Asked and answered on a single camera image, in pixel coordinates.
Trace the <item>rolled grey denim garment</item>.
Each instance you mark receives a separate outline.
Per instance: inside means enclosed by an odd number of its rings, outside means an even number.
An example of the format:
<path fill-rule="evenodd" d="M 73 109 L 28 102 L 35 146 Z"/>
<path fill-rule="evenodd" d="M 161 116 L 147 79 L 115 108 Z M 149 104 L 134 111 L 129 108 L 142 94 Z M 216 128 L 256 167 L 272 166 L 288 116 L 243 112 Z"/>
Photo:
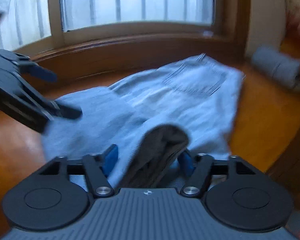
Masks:
<path fill-rule="evenodd" d="M 292 90 L 300 90 L 300 59 L 273 47 L 260 46 L 251 56 L 251 64 L 267 77 Z"/>

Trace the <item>window frame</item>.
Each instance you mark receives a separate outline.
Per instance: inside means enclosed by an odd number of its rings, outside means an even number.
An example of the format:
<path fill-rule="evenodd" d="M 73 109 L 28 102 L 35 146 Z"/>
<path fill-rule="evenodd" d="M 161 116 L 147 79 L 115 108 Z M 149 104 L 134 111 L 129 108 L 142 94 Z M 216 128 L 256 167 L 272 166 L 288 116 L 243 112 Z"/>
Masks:
<path fill-rule="evenodd" d="M 0 0 L 0 49 L 27 55 L 104 38 L 191 33 L 247 40 L 250 0 Z"/>

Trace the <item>light blue denim jeans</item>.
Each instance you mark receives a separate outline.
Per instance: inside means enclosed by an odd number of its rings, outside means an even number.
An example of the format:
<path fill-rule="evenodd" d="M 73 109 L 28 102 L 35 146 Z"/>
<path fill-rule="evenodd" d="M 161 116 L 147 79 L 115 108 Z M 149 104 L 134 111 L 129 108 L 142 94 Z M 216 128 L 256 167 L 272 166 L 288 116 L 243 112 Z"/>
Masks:
<path fill-rule="evenodd" d="M 75 160 L 115 144 L 112 187 L 180 185 L 181 152 L 219 160 L 230 155 L 243 79 L 241 71 L 201 54 L 66 94 L 59 102 L 81 107 L 83 115 L 49 123 L 42 135 L 45 158 Z"/>

